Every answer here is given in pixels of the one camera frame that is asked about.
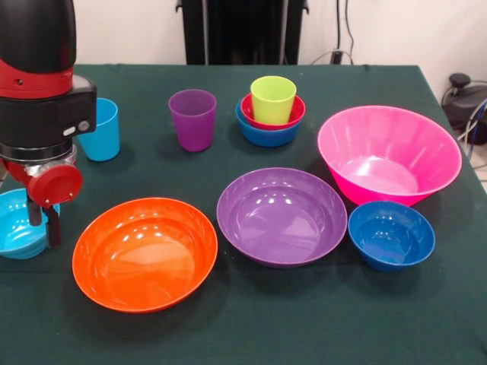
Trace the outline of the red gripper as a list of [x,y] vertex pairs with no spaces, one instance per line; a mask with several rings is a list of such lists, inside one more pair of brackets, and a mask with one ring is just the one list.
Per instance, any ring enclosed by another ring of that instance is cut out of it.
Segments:
[[27,190],[27,213],[30,225],[42,223],[47,216],[46,236],[50,249],[61,246],[59,213],[55,206],[71,202],[81,191],[83,176],[75,163],[55,160],[40,165],[25,165],[1,159],[3,167]]

